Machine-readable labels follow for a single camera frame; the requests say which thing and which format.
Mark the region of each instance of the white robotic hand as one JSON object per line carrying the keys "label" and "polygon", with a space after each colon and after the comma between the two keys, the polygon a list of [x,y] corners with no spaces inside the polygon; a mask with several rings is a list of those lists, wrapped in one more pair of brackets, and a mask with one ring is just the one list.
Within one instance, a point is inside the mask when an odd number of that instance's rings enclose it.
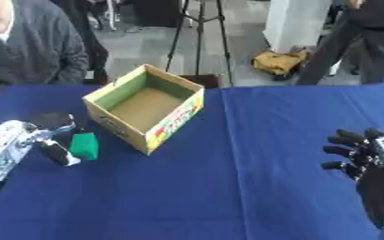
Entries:
{"label": "white robotic hand", "polygon": [[80,163],[80,159],[52,139],[57,134],[69,134],[74,128],[72,115],[65,113],[42,114],[27,122],[11,120],[0,125],[0,188],[10,172],[37,144],[47,157],[62,166]]}

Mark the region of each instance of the robotic hand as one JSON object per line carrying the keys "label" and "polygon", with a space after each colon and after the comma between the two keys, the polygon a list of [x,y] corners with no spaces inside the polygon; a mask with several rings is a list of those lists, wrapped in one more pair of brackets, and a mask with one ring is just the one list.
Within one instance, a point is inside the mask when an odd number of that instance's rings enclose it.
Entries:
{"label": "robotic hand", "polygon": [[36,145],[41,151],[62,166],[81,162],[52,138],[76,128],[72,115],[48,113],[32,117],[27,122],[7,121],[0,125],[0,188],[10,172]]}
{"label": "robotic hand", "polygon": [[357,182],[367,216],[384,239],[384,132],[369,128],[364,136],[341,129],[336,133],[328,138],[329,142],[344,147],[325,146],[323,150],[348,158],[349,162],[326,162],[322,167],[340,170]]}

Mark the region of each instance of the open cardboard box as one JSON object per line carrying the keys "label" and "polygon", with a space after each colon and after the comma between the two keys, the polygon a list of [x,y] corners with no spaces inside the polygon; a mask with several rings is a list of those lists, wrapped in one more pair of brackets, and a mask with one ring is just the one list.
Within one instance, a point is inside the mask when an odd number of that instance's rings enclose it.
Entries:
{"label": "open cardboard box", "polygon": [[101,126],[150,155],[203,107],[204,88],[143,65],[83,98]]}

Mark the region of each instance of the tripod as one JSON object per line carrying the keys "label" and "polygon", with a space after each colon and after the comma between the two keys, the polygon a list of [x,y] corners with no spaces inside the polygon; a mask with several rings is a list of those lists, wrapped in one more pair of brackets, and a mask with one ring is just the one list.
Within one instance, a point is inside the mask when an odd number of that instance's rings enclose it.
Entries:
{"label": "tripod", "polygon": [[221,33],[222,33],[222,38],[223,38],[223,45],[224,45],[224,55],[226,56],[226,63],[227,63],[227,69],[229,72],[229,82],[231,86],[234,86],[234,82],[232,79],[232,74],[231,74],[231,55],[229,53],[229,46],[227,43],[227,35],[226,35],[226,26],[224,25],[224,21],[226,17],[224,16],[223,13],[223,7],[221,5],[221,0],[216,0],[216,6],[218,8],[218,16],[213,17],[211,19],[205,19],[204,18],[204,13],[205,13],[205,7],[206,7],[206,1],[208,0],[199,0],[200,1],[200,6],[199,6],[199,16],[198,18],[189,16],[186,14],[187,9],[189,7],[189,2],[190,0],[185,0],[184,8],[182,9],[182,13],[180,15],[180,20],[179,20],[179,25],[176,29],[176,35],[173,40],[173,44],[171,45],[171,50],[168,55],[169,61],[166,66],[166,71],[169,71],[170,65],[171,65],[171,60],[173,59],[174,52],[176,51],[177,43],[179,40],[179,36],[182,30],[182,27],[184,25],[185,18],[191,19],[192,21],[195,21],[198,23],[198,48],[197,48],[197,59],[196,59],[196,69],[195,69],[195,77],[198,78],[199,76],[199,67],[200,67],[200,50],[202,46],[202,34],[204,31],[204,24],[213,20],[219,20],[220,25],[221,25]]}

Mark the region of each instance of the green block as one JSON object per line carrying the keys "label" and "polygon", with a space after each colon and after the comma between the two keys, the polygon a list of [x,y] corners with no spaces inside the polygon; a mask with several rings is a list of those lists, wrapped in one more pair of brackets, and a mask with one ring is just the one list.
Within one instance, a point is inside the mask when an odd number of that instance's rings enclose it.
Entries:
{"label": "green block", "polygon": [[96,160],[98,156],[98,140],[95,133],[74,134],[69,152],[75,157]]}

